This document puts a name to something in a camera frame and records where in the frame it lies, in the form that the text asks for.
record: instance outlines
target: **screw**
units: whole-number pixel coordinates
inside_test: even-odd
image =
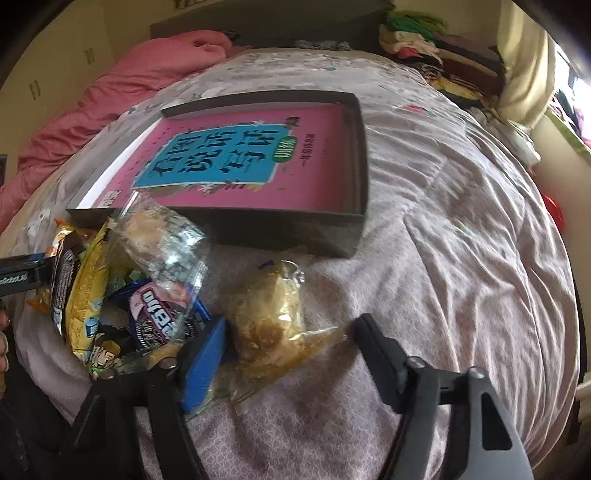
[[[413,367],[413,368],[425,368],[427,366],[427,364],[425,363],[425,360],[423,360],[419,356],[410,356],[410,357],[408,357],[408,359],[407,359],[407,365],[409,367]]]
[[[468,374],[473,376],[474,378],[485,378],[486,372],[480,367],[470,367],[468,369]]]
[[[171,368],[174,368],[177,366],[177,359],[173,356],[169,356],[166,358],[163,358],[159,363],[158,366],[162,369],[162,370],[170,370]]]
[[[99,378],[101,380],[110,380],[111,378],[115,378],[115,371],[112,368],[108,368],[107,370],[103,370],[99,372]]]

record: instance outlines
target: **green label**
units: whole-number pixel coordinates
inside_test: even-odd
[[[283,137],[279,139],[277,148],[271,157],[271,160],[277,163],[283,163],[290,161],[291,157],[296,150],[297,138],[296,137]]]

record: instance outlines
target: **open box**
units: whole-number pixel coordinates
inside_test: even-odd
[[[139,190],[223,244],[349,257],[363,232],[368,166],[351,93],[274,90],[171,106],[112,154],[68,206],[81,226],[98,228]]]

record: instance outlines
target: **beige curtain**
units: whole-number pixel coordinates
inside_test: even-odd
[[[497,44],[505,63],[505,89],[498,112],[533,128],[554,93],[554,40],[512,0],[501,0]]]

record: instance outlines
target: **bed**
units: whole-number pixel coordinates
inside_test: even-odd
[[[354,93],[368,141],[368,221],[348,260],[298,257],[304,309],[317,326],[371,312],[387,336],[435,367],[488,370],[533,466],[562,434],[579,374],[579,332],[565,247],[520,163],[419,74],[352,52],[260,49],[190,76],[103,129],[52,175],[0,238],[0,256],[42,251],[70,199],[108,149],[171,102],[253,90]],[[269,252],[217,245],[203,300]],[[68,421],[90,386],[49,320],[10,298],[21,363]],[[147,414],[144,464],[159,470]],[[428,467],[441,465],[441,410]],[[210,409],[189,430],[211,478],[376,478],[398,419],[356,348],[344,343],[252,399]]]

